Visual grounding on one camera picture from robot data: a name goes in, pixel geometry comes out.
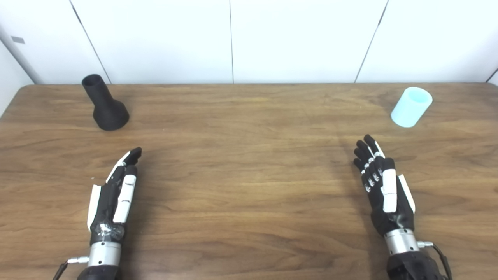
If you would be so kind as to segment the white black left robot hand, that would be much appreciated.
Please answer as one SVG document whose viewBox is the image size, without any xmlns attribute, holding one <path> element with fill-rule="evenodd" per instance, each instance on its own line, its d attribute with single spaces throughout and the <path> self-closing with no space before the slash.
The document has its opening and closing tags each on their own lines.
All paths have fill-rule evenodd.
<svg viewBox="0 0 498 280">
<path fill-rule="evenodd" d="M 141 156 L 141 147 L 128 151 L 114 165 L 103 185 L 93 185 L 87 218 L 90 245 L 124 243 L 138 176 L 136 164 Z"/>
</svg>

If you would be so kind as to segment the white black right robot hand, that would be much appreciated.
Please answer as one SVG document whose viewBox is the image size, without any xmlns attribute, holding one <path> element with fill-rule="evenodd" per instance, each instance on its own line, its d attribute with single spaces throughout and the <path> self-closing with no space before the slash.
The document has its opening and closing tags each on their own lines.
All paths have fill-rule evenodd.
<svg viewBox="0 0 498 280">
<path fill-rule="evenodd" d="M 399 229 L 414 231 L 416 206 L 406 182 L 397 174 L 394 159 L 385 156 L 369 134 L 356 142 L 354 155 L 353 163 L 366 190 L 377 232 L 385 235 Z"/>
</svg>

